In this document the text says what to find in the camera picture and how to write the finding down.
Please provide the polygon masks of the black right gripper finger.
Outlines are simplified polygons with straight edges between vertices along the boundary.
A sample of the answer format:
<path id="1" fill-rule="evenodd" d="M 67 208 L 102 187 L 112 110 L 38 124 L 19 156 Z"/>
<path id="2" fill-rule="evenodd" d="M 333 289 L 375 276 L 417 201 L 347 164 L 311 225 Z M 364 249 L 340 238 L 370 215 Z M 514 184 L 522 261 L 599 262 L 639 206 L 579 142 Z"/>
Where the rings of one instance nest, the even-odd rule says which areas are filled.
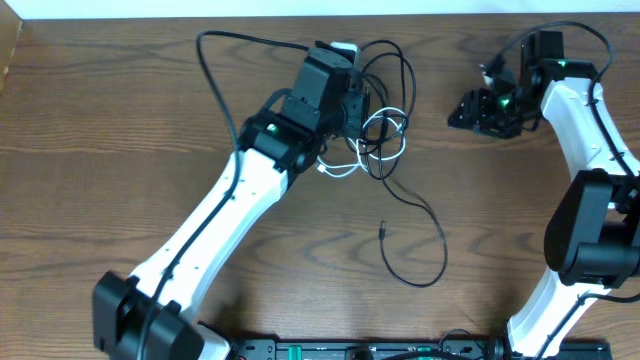
<path id="1" fill-rule="evenodd" d="M 463 95 L 452 116 L 454 118 L 472 118 L 478 113 L 479 105 L 480 91 L 470 90 Z"/>
<path id="2" fill-rule="evenodd" d="M 473 131 L 475 122 L 470 115 L 452 114 L 447 119 L 447 125 L 454 129 Z"/>

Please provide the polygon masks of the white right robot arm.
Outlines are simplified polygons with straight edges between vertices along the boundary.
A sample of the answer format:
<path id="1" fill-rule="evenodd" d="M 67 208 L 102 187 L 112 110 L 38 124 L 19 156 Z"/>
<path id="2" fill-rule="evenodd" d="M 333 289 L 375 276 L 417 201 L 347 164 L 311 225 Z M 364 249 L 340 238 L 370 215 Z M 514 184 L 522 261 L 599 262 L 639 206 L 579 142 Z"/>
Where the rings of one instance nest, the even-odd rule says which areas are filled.
<path id="1" fill-rule="evenodd" d="M 498 52 L 482 65 L 485 85 L 464 94 L 449 115 L 452 128 L 499 139 L 535 131 L 547 121 L 561 146 L 571 183 L 544 236 L 545 272 L 504 332 L 486 345 L 486 359 L 595 359 L 563 340 L 596 302 L 636 303 L 612 290 L 639 274 L 639 161 L 606 107 L 604 68 L 571 60 L 562 22 L 528 29 L 511 40 L 520 74 Z"/>

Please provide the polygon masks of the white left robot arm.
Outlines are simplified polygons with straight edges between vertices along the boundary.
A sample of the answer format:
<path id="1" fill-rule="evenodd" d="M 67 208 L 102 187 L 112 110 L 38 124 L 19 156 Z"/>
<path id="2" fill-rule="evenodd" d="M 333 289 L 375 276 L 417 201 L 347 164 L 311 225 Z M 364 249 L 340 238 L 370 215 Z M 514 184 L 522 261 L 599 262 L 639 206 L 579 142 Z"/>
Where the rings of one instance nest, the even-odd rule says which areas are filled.
<path id="1" fill-rule="evenodd" d="M 325 142 L 360 135 L 370 96 L 360 49 L 319 42 L 290 88 L 276 90 L 233 134 L 222 174 L 171 238 L 127 277 L 92 294 L 95 347 L 111 359 L 226 359 L 232 343 L 198 321 L 215 277 L 255 222 L 315 164 Z"/>

